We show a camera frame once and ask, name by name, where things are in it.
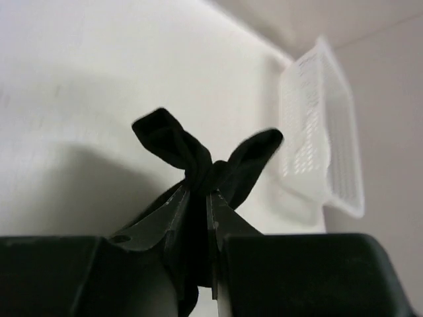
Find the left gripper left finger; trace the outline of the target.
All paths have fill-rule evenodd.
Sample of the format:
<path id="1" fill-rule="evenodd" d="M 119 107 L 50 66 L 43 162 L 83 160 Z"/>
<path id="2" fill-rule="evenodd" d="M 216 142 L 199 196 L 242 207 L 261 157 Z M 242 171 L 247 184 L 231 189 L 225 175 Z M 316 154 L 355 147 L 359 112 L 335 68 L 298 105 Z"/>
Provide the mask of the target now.
<path id="1" fill-rule="evenodd" d="M 177 316 L 181 280 L 172 267 L 189 193 L 179 188 L 112 238 L 1 239 L 2 316 Z"/>

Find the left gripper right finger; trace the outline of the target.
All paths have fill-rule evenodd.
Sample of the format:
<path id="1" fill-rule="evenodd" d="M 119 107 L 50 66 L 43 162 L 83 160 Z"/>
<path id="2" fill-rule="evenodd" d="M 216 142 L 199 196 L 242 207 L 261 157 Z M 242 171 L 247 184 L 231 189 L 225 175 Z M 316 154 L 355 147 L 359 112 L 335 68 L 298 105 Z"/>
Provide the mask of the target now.
<path id="1" fill-rule="evenodd" d="M 385 249 L 367 234 L 261 234 L 207 198 L 220 316 L 414 316 Z"/>

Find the black tank top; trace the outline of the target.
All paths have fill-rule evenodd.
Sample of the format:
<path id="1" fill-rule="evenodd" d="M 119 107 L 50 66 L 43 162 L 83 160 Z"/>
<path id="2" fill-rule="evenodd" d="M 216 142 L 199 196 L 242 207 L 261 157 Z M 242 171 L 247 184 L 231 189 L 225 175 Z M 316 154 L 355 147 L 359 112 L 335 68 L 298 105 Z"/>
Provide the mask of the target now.
<path id="1" fill-rule="evenodd" d="M 177 229 L 180 240 L 165 250 L 178 252 L 169 269 L 176 279 L 178 315 L 189 316 L 198 302 L 199 287 L 212 287 L 212 263 L 208 242 L 206 198 L 218 191 L 230 208 L 230 215 L 246 200 L 268 161 L 284 140 L 275 128 L 245 139 L 228 160 L 213 161 L 209 150 L 166 109 L 158 108 L 133 123 L 139 142 L 167 164 L 184 171 L 184 178 L 161 194 L 137 218 L 143 220 L 184 187 L 190 197 Z"/>

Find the white plastic basket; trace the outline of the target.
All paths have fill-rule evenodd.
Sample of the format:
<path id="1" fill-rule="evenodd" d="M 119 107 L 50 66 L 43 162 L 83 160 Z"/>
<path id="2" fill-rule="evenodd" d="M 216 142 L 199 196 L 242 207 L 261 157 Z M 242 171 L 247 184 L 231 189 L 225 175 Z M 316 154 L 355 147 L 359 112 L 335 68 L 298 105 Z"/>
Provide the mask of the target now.
<path id="1" fill-rule="evenodd" d="M 284 134 L 283 189 L 353 218 L 365 213 L 354 97 L 327 39 L 280 75 L 279 123 Z"/>

